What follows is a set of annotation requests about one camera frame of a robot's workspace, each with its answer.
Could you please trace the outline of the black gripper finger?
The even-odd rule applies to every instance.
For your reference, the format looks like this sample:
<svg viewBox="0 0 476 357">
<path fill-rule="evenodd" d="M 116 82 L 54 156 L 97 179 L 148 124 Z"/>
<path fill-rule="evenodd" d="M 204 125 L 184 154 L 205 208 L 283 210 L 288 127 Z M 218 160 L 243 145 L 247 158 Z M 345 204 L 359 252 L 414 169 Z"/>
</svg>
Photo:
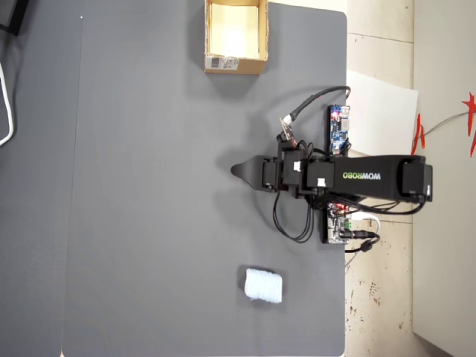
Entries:
<svg viewBox="0 0 476 357">
<path fill-rule="evenodd" d="M 240 164 L 235 164 L 231 167 L 231 172 L 254 172 L 262 164 L 261 157 L 252 157 Z"/>
<path fill-rule="evenodd" d="M 262 189 L 262 183 L 260 181 L 260 178 L 256 176 L 254 173 L 233 171 L 232 175 L 236 176 L 238 179 L 243 180 L 253 190 Z"/>
</svg>

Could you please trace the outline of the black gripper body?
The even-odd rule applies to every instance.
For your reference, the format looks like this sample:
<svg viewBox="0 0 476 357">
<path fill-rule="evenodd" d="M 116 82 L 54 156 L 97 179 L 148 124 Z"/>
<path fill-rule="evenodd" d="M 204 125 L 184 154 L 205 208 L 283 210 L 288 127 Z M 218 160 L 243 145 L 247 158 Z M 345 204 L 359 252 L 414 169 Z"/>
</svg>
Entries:
<svg viewBox="0 0 476 357">
<path fill-rule="evenodd" d="M 277 148 L 276 156 L 264 155 L 262 157 L 262 189 L 265 192 L 277 193 L 284 190 L 283 184 L 283 149 Z"/>
</svg>

